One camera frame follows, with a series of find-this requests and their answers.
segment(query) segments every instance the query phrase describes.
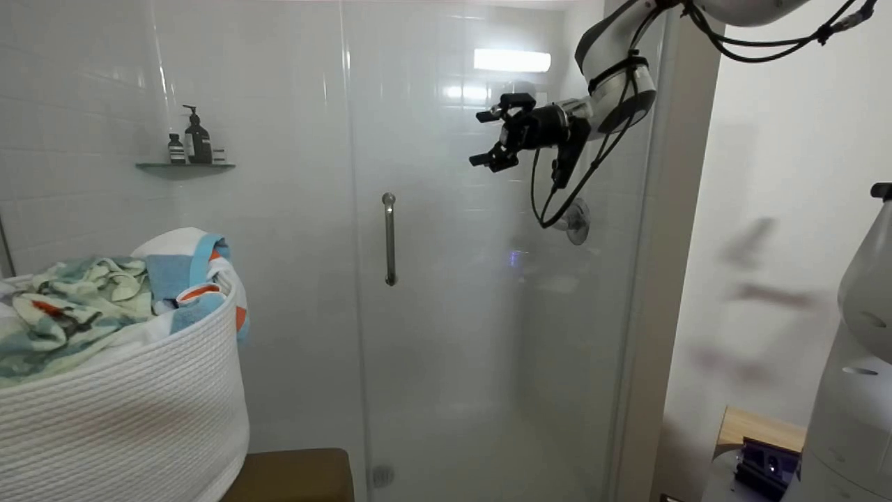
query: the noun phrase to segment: laundry basket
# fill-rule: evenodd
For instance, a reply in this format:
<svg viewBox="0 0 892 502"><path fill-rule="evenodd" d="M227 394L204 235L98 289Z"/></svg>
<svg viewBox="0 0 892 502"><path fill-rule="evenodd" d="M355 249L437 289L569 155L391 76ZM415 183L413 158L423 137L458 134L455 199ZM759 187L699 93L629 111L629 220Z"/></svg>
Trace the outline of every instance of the laundry basket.
<svg viewBox="0 0 892 502"><path fill-rule="evenodd" d="M4 502L220 500L246 450L234 299L122 360L0 390Z"/></svg>

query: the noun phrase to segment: shower shelf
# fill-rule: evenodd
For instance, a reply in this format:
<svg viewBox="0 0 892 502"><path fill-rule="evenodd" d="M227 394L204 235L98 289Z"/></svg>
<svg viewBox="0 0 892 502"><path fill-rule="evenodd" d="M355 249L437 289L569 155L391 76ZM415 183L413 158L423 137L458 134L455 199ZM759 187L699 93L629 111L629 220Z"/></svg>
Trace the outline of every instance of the shower shelf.
<svg viewBox="0 0 892 502"><path fill-rule="evenodd" d="M231 171L234 165L169 165L169 161L139 161L139 171Z"/></svg>

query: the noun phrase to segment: glass shower door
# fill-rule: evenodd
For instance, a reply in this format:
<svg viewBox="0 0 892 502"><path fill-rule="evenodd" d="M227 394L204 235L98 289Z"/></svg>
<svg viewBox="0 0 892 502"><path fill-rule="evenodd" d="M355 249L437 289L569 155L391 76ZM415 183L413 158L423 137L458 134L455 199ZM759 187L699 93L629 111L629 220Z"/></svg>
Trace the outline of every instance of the glass shower door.
<svg viewBox="0 0 892 502"><path fill-rule="evenodd" d="M603 12L344 8L370 500L603 500L649 126L585 189L583 245L536 226L530 158L500 175L469 168L497 139L475 111L500 93L585 93L572 51ZM543 54L549 66L490 70L475 51Z"/></svg>

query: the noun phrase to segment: door frame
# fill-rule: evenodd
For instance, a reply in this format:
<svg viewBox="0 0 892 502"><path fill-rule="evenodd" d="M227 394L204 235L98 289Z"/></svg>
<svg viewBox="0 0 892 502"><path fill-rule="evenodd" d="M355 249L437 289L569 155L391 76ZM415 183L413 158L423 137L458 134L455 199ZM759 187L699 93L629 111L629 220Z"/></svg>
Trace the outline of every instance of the door frame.
<svg viewBox="0 0 892 502"><path fill-rule="evenodd" d="M653 484L717 77L719 54L689 20L670 20L608 502L661 500Z"/></svg>

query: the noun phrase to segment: towel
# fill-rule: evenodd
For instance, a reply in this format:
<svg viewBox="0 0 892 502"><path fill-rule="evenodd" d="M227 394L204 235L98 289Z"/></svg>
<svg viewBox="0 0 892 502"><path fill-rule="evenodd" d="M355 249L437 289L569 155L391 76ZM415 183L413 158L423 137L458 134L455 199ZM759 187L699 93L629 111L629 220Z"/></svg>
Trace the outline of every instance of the towel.
<svg viewBox="0 0 892 502"><path fill-rule="evenodd" d="M58 263L0 285L0 378L76 367L153 319L142 259Z"/></svg>

